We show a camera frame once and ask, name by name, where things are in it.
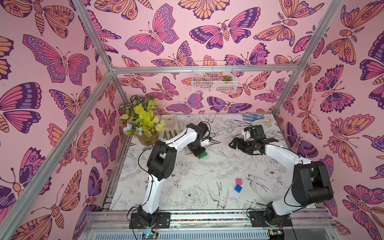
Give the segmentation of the green lego brick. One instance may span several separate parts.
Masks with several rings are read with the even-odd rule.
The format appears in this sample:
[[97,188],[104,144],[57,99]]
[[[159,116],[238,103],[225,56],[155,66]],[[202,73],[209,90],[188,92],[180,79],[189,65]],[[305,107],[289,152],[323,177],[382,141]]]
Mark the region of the green lego brick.
[[207,152],[203,152],[203,153],[199,156],[199,160],[200,160],[200,159],[203,159],[203,158],[205,158],[205,157],[207,157],[207,156],[208,156]]

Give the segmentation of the blue lego brick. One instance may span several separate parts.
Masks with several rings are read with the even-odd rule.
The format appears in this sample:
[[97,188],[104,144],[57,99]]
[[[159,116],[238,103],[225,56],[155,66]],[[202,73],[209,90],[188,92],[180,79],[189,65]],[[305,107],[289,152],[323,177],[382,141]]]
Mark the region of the blue lego brick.
[[234,188],[234,190],[237,192],[237,193],[240,193],[241,191],[242,191],[242,186],[240,186],[240,185],[236,185],[235,186],[235,188]]

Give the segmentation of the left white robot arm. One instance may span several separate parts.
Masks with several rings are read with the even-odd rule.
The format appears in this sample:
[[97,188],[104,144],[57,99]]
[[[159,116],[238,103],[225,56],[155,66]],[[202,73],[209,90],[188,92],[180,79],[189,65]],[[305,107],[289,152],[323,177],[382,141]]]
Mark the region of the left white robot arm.
[[206,122],[188,124],[180,134],[166,141],[157,141],[147,161],[149,186],[143,203],[138,208],[139,214],[153,216],[159,209],[163,183],[173,173],[178,153],[184,148],[197,158],[206,153],[206,146],[211,139],[210,128]]

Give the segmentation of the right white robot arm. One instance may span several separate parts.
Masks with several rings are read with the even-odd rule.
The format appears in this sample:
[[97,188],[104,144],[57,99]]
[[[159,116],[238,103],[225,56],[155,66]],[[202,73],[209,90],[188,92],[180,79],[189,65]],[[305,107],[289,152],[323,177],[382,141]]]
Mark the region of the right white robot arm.
[[285,196],[267,204],[265,214],[286,216],[334,197],[328,169],[323,162],[313,162],[304,154],[285,148],[278,140],[268,138],[261,125],[244,128],[242,137],[233,138],[229,147],[247,155],[266,155],[293,171],[293,180]]

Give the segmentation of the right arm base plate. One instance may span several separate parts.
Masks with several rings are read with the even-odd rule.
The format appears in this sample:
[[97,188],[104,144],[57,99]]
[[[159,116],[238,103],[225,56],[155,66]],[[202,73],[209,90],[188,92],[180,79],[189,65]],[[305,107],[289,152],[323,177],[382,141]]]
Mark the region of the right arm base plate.
[[252,227],[292,227],[289,215],[279,216],[268,211],[248,211]]

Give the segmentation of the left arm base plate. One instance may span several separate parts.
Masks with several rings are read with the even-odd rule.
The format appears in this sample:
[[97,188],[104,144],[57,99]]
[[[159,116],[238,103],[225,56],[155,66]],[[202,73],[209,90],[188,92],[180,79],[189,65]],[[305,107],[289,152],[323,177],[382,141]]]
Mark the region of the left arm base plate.
[[130,217],[130,229],[168,229],[171,223],[170,212],[158,212],[152,215],[146,212],[133,213]]

